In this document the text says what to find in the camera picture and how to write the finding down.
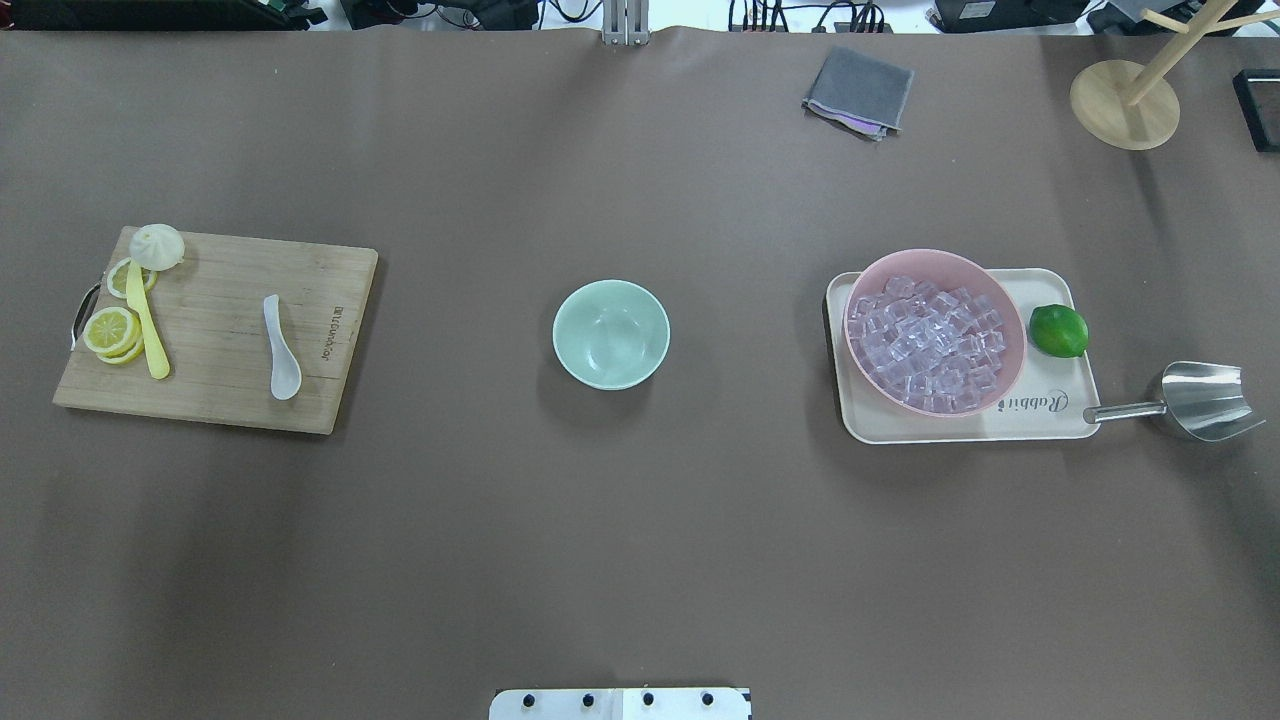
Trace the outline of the lemon slice under bun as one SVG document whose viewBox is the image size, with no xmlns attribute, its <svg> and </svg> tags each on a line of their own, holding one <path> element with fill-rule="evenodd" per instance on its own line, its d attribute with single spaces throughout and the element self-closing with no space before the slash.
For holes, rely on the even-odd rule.
<svg viewBox="0 0 1280 720">
<path fill-rule="evenodd" d="M 108 274 L 106 279 L 108 290 L 110 295 L 113 295 L 116 299 L 127 300 L 128 297 L 127 281 L 131 265 L 132 265 L 132 259 L 123 258 L 119 263 L 116 263 L 111 268 L 110 273 Z M 159 272 L 142 268 L 141 279 L 143 291 L 148 293 L 157 283 L 157 278 L 159 278 Z"/>
</svg>

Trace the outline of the mint green bowl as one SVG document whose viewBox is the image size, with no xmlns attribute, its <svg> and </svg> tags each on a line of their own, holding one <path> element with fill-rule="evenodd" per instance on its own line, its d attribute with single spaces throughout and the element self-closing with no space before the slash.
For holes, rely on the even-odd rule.
<svg viewBox="0 0 1280 720">
<path fill-rule="evenodd" d="M 640 386 L 663 364 L 672 327 L 660 300 L 622 279 L 600 279 L 571 292 L 557 309 L 550 341 L 557 360 L 594 389 Z"/>
</svg>

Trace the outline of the wooden cup tree stand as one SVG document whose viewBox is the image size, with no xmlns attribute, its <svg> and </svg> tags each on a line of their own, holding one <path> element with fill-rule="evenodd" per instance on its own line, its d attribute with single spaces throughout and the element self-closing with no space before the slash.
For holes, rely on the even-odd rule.
<svg viewBox="0 0 1280 720">
<path fill-rule="evenodd" d="M 1146 65 L 1129 60 L 1097 61 L 1075 76 L 1070 106 L 1096 138 L 1117 149 L 1144 151 L 1167 142 L 1180 120 L 1180 104 L 1164 78 L 1206 35 L 1274 20 L 1279 12 L 1228 19 L 1234 1 L 1207 1 L 1188 22 L 1151 9 L 1140 18 L 1172 32 L 1172 38 Z"/>
</svg>

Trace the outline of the white ceramic spoon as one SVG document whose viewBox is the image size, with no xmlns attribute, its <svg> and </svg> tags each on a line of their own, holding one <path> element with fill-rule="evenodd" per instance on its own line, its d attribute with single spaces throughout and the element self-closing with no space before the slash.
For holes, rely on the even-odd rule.
<svg viewBox="0 0 1280 720">
<path fill-rule="evenodd" d="M 300 392 L 302 372 L 283 333 L 278 293 L 262 300 L 262 316 L 271 354 L 269 389 L 275 400 L 287 401 Z"/>
</svg>

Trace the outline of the pink bowl of ice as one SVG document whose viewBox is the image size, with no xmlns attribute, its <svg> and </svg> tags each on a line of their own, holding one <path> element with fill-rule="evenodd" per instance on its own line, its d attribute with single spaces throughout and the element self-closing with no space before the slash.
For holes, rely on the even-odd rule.
<svg viewBox="0 0 1280 720">
<path fill-rule="evenodd" d="M 909 249 L 872 263 L 841 320 L 856 369 L 891 402 L 925 416 L 973 416 L 1019 380 L 1027 332 L 1011 295 L 974 261 Z"/>
</svg>

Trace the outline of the beige rectangular tray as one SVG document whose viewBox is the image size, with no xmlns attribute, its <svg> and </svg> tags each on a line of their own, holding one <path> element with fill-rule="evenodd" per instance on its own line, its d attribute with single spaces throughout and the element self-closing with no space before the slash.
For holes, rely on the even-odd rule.
<svg viewBox="0 0 1280 720">
<path fill-rule="evenodd" d="M 837 274 L 826 290 L 828 336 L 838 410 L 850 436 L 867 445 L 1083 439 L 1097 425 L 1083 418 L 1100 405 L 1089 361 L 1052 357 L 1029 347 L 1012 388 L 973 416 L 941 419 L 913 413 L 878 392 L 860 373 L 844 338 L 841 316 L 856 272 Z"/>
</svg>

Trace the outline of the steel ice scoop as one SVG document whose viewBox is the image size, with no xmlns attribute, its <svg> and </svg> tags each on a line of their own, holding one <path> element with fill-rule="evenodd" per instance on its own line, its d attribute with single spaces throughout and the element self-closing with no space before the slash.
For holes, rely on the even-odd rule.
<svg viewBox="0 0 1280 720">
<path fill-rule="evenodd" d="M 1242 369 L 1180 360 L 1155 378 L 1149 396 L 1135 404 L 1087 407 L 1089 424 L 1148 418 L 1183 439 L 1222 442 L 1261 427 L 1266 419 L 1245 401 Z"/>
</svg>

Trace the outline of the green lime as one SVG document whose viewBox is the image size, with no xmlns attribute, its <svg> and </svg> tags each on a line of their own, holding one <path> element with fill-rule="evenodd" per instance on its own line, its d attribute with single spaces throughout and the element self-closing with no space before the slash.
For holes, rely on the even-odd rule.
<svg viewBox="0 0 1280 720">
<path fill-rule="evenodd" d="M 1050 304 L 1036 307 L 1028 322 L 1027 338 L 1053 357 L 1080 357 L 1091 343 L 1085 319 L 1073 307 Z"/>
</svg>

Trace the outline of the white steamed bun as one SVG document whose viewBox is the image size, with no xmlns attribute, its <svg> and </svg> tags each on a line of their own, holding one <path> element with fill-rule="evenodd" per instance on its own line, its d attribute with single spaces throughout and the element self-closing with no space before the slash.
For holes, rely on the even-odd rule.
<svg viewBox="0 0 1280 720">
<path fill-rule="evenodd" d="M 128 256 L 145 270 L 166 272 L 186 260 L 186 240 L 169 224 L 142 225 L 131 236 Z"/>
</svg>

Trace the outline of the yellow plastic knife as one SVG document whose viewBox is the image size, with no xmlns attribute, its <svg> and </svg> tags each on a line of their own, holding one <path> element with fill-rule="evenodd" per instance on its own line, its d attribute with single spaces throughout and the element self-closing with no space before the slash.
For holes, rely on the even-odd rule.
<svg viewBox="0 0 1280 720">
<path fill-rule="evenodd" d="M 132 259 L 125 266 L 125 304 L 140 320 L 150 375 L 156 380 L 166 379 L 172 374 L 172 364 L 151 314 L 142 268 Z"/>
</svg>

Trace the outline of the folded grey cloth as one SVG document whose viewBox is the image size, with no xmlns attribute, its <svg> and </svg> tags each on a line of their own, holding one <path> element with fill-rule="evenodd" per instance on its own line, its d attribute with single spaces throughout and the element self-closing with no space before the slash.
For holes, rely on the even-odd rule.
<svg viewBox="0 0 1280 720">
<path fill-rule="evenodd" d="M 850 47 L 832 47 L 803 108 L 872 141 L 902 128 L 915 70 Z"/>
</svg>

